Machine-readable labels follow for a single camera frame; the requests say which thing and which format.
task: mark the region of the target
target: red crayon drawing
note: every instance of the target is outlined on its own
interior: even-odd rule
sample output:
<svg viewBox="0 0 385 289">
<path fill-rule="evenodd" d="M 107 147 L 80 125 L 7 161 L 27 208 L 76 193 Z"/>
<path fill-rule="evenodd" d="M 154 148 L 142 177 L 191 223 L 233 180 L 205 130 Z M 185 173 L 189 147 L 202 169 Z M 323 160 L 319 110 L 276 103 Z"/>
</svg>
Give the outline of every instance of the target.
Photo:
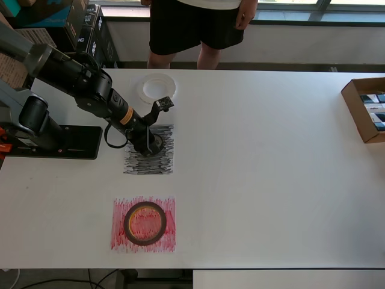
<svg viewBox="0 0 385 289">
<path fill-rule="evenodd" d="M 132 206 L 140 202 L 153 202 L 159 205 L 166 215 L 166 229 L 164 235 L 148 246 L 139 246 L 130 242 L 125 234 L 124 221 Z M 140 209 L 133 216 L 131 229 L 133 235 L 141 240 L 152 238 L 161 226 L 159 214 L 152 209 Z M 111 249 L 124 252 L 174 252 L 176 245 L 175 227 L 175 198 L 135 197 L 133 199 L 116 199 L 112 216 Z"/>
</svg>

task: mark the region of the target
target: black scribbled paper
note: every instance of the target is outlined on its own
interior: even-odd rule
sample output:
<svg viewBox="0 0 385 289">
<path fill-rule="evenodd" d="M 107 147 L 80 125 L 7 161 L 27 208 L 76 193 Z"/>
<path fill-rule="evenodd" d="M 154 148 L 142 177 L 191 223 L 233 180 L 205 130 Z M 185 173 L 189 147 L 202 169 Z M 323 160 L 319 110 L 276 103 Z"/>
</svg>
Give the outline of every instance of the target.
<svg viewBox="0 0 385 289">
<path fill-rule="evenodd" d="M 167 175 L 174 170 L 174 125 L 153 125 L 153 134 L 163 138 L 164 148 L 157 155 L 144 157 L 129 143 L 126 146 L 124 173 L 131 175 Z"/>
</svg>

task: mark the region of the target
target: clear tape roll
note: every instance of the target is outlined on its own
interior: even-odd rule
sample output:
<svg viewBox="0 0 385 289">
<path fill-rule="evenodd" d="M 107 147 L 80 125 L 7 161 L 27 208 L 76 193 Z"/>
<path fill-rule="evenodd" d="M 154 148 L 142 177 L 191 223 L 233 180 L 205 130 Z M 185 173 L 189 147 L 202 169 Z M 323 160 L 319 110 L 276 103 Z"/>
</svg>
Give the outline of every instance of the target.
<svg viewBox="0 0 385 289">
<path fill-rule="evenodd" d="M 151 84 L 151 82 L 154 84 L 158 83 L 159 86 L 163 85 L 166 89 L 160 95 L 157 95 L 157 97 L 152 98 L 146 95 L 146 92 L 144 91 L 145 85 Z M 138 84 L 138 94 L 140 99 L 150 105 L 152 105 L 158 99 L 164 98 L 166 96 L 169 96 L 172 100 L 174 98 L 175 91 L 175 81 L 170 76 L 163 73 L 149 74 L 145 76 Z"/>
</svg>

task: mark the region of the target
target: hand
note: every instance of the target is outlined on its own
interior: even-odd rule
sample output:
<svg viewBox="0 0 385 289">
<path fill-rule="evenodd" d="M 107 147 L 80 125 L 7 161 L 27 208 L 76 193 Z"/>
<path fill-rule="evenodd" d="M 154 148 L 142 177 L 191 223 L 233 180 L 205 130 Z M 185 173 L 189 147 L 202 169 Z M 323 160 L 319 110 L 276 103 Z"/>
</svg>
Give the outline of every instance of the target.
<svg viewBox="0 0 385 289">
<path fill-rule="evenodd" d="M 140 0 L 140 4 L 142 4 L 143 6 L 150 6 L 151 2 L 152 0 Z"/>
<path fill-rule="evenodd" d="M 258 0 L 242 0 L 236 17 L 235 28 L 245 30 L 248 23 L 253 20 L 257 12 Z"/>
</svg>

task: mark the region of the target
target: wall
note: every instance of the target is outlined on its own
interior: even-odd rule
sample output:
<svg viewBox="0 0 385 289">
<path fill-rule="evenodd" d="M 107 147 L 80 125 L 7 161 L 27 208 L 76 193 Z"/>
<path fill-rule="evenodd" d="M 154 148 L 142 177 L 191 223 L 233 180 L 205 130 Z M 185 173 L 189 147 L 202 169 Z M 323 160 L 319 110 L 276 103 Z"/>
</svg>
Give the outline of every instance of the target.
<svg viewBox="0 0 385 289">
<path fill-rule="evenodd" d="M 110 22 L 121 61 L 146 61 L 149 23 Z M 385 29 L 363 27 L 250 25 L 244 41 L 223 51 L 223 62 L 384 64 Z M 196 61 L 199 48 L 175 61 Z"/>
</svg>

